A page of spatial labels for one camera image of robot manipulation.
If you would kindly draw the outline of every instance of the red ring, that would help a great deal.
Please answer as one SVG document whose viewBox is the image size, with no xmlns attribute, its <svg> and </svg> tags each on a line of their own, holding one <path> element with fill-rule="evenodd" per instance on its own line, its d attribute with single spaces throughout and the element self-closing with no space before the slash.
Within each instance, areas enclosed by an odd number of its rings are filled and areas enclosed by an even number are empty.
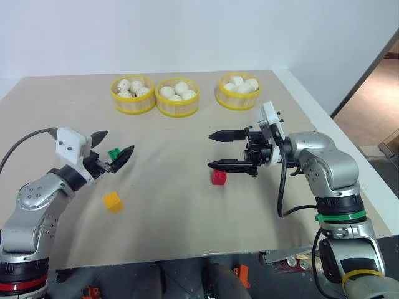
<svg viewBox="0 0 399 299">
<path fill-rule="evenodd" d="M 28 288 L 36 287 L 47 280 L 47 274 L 41 278 L 31 280 L 30 282 L 19 283 L 0 283 L 0 291 L 13 292 L 27 290 Z"/>
</svg>

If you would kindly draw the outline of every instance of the green ring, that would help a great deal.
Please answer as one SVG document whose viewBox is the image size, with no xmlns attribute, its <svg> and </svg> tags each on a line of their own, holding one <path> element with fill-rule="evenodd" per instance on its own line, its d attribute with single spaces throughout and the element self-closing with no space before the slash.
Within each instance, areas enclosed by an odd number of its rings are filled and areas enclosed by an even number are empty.
<svg viewBox="0 0 399 299">
<path fill-rule="evenodd" d="M 362 210 L 357 213 L 347 214 L 347 215 L 323 215 L 317 214 L 316 221 L 325 222 L 325 221 L 347 221 L 347 220 L 354 220 L 359 219 L 366 216 L 366 210 Z"/>
</svg>

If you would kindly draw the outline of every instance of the yellow ring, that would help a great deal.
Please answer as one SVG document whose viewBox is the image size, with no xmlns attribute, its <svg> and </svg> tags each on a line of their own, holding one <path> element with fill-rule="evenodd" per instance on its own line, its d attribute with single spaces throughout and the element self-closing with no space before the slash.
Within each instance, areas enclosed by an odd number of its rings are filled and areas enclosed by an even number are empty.
<svg viewBox="0 0 399 299">
<path fill-rule="evenodd" d="M 121 97 L 121 96 L 115 94 L 115 93 L 112 91 L 112 87 L 114 86 L 114 84 L 116 84 L 118 81 L 121 81 L 121 80 L 127 79 L 127 78 L 146 78 L 146 79 L 147 79 L 148 81 L 150 81 L 151 84 L 152 84 L 152 87 L 151 87 L 151 89 L 150 89 L 150 92 L 148 92 L 148 93 L 146 93 L 145 95 L 142 95 L 142 96 L 140 96 L 140 97 L 136 97 L 136 98 L 124 98 L 124 97 Z M 110 87 L 110 91 L 111 91 L 111 96 L 112 96 L 114 99 L 116 99 L 116 101 L 119 101 L 119 102 L 127 102 L 127 103 L 141 102 L 141 101 L 146 100 L 147 98 L 149 98 L 150 96 L 152 96 L 152 95 L 154 94 L 154 91 L 155 91 L 155 84 L 154 84 L 154 81 L 153 81 L 151 78 L 148 78 L 148 77 L 146 77 L 146 76 L 142 76 L 142 75 L 129 75 L 129 76 L 120 77 L 120 78 L 116 79 L 115 81 L 113 81 L 112 84 L 111 84 L 111 87 Z"/>
<path fill-rule="evenodd" d="M 160 93 L 158 92 L 158 90 L 160 89 L 161 85 L 163 85 L 163 84 L 166 83 L 167 81 L 171 81 L 171 80 L 186 81 L 186 82 L 191 83 L 191 84 L 194 85 L 194 86 L 196 87 L 196 89 L 197 89 L 197 92 L 195 93 L 195 96 L 193 96 L 193 97 L 192 97 L 191 99 L 189 99 L 189 100 L 185 100 L 185 101 L 181 101 L 181 102 L 170 101 L 170 100 L 168 100 L 167 98 L 162 97 L 162 96 L 160 95 Z M 200 94 L 200 89 L 198 88 L 198 84 L 195 83 L 194 81 L 192 81 L 192 80 L 190 80 L 190 79 L 186 79 L 186 78 L 169 78 L 169 79 L 166 79 L 166 80 L 164 80 L 164 81 L 161 81 L 161 82 L 156 86 L 156 89 L 155 89 L 155 96 L 156 96 L 156 98 L 157 98 L 159 101 L 161 101 L 161 102 L 163 102 L 163 103 L 166 103 L 166 104 L 169 104 L 169 105 L 173 105 L 173 106 L 183 106 L 183 105 L 191 104 L 191 103 L 195 102 L 195 101 L 198 99 L 199 94 Z"/>
<path fill-rule="evenodd" d="M 231 92 L 230 90 L 225 89 L 224 85 L 222 84 L 223 79 L 224 79 L 225 77 L 227 77 L 227 76 L 230 77 L 230 76 L 234 76 L 234 75 L 242 76 L 242 77 L 245 76 L 245 77 L 249 77 L 249 78 L 251 78 L 251 79 L 256 79 L 257 82 L 258 82 L 258 84 L 259 84 L 259 88 L 258 88 L 255 92 L 247 93 L 247 94 L 244 94 L 244 95 L 241 95 L 241 94 L 235 93 L 235 92 Z M 221 77 L 221 79 L 219 80 L 219 89 L 220 89 L 223 93 L 229 95 L 230 97 L 234 97 L 234 98 L 253 98 L 253 97 L 258 96 L 258 95 L 261 93 L 261 91 L 262 91 L 262 84 L 261 84 L 261 82 L 258 80 L 258 78 L 256 78 L 255 76 L 246 74 L 246 73 L 227 73 L 226 75 L 224 75 L 223 77 Z"/>
<path fill-rule="evenodd" d="M 248 110 L 248 109 L 251 109 L 253 106 L 255 106 L 255 104 L 253 104 L 252 106 L 247 106 L 247 107 L 235 107 L 235 106 L 231 106 L 231 105 L 228 105 L 228 104 L 226 104 L 226 103 L 223 103 L 220 99 L 219 99 L 219 97 L 218 96 L 216 96 L 216 101 L 218 101 L 218 103 L 220 104 L 220 105 L 222 105 L 223 107 L 225 107 L 225 108 L 228 108 L 228 109 L 232 109 L 232 110 L 236 110 L 236 111 L 241 111 L 241 110 Z"/>
<path fill-rule="evenodd" d="M 155 104 L 156 104 L 156 102 L 154 102 L 154 104 L 152 104 L 151 106 L 149 106 L 149 107 L 147 107 L 145 109 L 141 109 L 141 110 L 125 110 L 125 109 L 119 108 L 118 106 L 116 106 L 116 104 L 113 104 L 113 105 L 115 106 L 115 108 L 117 110 L 119 110 L 119 111 L 121 111 L 122 113 L 125 113 L 125 114 L 142 114 L 142 113 L 150 111 L 152 108 L 154 108 Z"/>
<path fill-rule="evenodd" d="M 360 275 L 360 274 L 370 274 L 370 275 L 376 275 L 376 276 L 384 276 L 384 274 L 379 272 L 379 271 L 369 270 L 369 269 L 359 269 L 359 270 L 349 271 L 348 273 L 346 273 L 344 275 L 344 277 L 342 278 L 342 281 L 341 281 L 341 286 L 342 286 L 342 289 L 344 290 L 345 295 L 347 294 L 347 292 L 345 291 L 345 282 L 350 277 L 353 277 L 355 275 Z"/>
<path fill-rule="evenodd" d="M 175 118 L 181 118 L 181 117 L 187 117 L 190 116 L 192 114 L 194 114 L 198 108 L 195 108 L 193 111 L 187 112 L 187 113 L 183 113 L 183 114 L 171 114 L 169 112 L 164 111 L 162 108 L 160 108 L 159 106 L 156 106 L 158 108 L 159 111 L 161 111 L 161 113 L 165 114 L 166 116 L 170 116 L 170 117 L 175 117 Z"/>
</svg>

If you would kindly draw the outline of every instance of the person's leg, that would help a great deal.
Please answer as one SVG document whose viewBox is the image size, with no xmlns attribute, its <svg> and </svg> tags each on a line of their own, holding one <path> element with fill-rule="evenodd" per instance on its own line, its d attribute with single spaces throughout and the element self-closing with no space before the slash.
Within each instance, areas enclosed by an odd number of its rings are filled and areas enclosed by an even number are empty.
<svg viewBox="0 0 399 299">
<path fill-rule="evenodd" d="M 204 270 L 203 288 L 209 298 L 251 299 L 237 275 L 224 265 L 212 264 Z"/>
<path fill-rule="evenodd" d="M 162 299 L 163 278 L 161 269 L 153 264 L 140 274 L 132 299 Z"/>
</svg>

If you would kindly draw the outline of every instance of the white wall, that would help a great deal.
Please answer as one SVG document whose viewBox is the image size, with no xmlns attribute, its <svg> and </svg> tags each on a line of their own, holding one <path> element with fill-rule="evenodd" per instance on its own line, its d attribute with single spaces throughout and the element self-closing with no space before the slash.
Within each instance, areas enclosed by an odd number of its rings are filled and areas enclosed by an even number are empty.
<svg viewBox="0 0 399 299">
<path fill-rule="evenodd" d="M 290 68 L 330 113 L 398 10 L 397 0 L 1 1 L 0 78 Z"/>
<path fill-rule="evenodd" d="M 314 2 L 289 68 L 331 114 L 399 28 L 399 1 Z"/>
</svg>

